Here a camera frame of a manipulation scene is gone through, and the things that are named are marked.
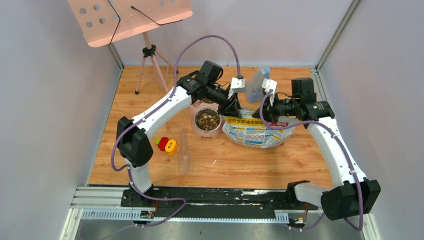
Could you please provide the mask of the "cat food bag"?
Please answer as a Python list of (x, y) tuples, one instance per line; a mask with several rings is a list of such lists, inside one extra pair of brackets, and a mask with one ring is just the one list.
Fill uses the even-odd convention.
[(294, 128), (275, 130), (264, 125), (260, 118), (254, 118), (253, 110), (240, 110), (241, 118), (226, 116), (222, 132), (234, 144), (249, 148), (277, 148), (291, 137)]

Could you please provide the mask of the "clear plastic food scoop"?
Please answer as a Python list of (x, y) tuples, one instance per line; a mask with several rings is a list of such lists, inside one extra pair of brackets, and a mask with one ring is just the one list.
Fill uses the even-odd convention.
[(192, 153), (189, 151), (187, 131), (183, 129), (180, 133), (180, 145), (178, 153), (178, 169), (183, 176), (187, 176), (191, 169)]

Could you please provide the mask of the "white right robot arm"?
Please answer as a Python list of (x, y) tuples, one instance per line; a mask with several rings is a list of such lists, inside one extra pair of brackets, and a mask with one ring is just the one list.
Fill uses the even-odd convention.
[(286, 204), (298, 209), (304, 203), (323, 210), (332, 221), (343, 219), (357, 229), (364, 224), (381, 192), (376, 179), (370, 180), (350, 154), (339, 131), (335, 113), (325, 100), (318, 100), (314, 81), (310, 77), (291, 81), (291, 95), (280, 99), (277, 82), (265, 78), (261, 84), (264, 97), (254, 117), (266, 127), (288, 130), (303, 125), (317, 143), (330, 172), (332, 187), (324, 187), (308, 180), (289, 183)]

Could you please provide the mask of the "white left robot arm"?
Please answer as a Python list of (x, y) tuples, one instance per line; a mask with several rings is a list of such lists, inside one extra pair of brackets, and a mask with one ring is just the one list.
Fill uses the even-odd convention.
[(126, 164), (117, 168), (112, 161), (111, 165), (116, 172), (127, 169), (130, 187), (135, 191), (133, 198), (140, 206), (146, 207), (152, 201), (159, 201), (150, 190), (153, 184), (148, 167), (154, 153), (150, 138), (158, 129), (177, 113), (203, 99), (218, 104), (217, 112), (222, 116), (241, 117), (237, 93), (244, 91), (246, 81), (238, 75), (223, 89), (217, 84), (223, 71), (220, 65), (207, 60), (199, 70), (182, 76), (161, 100), (145, 112), (133, 119), (124, 116), (118, 121), (112, 150), (118, 150)]

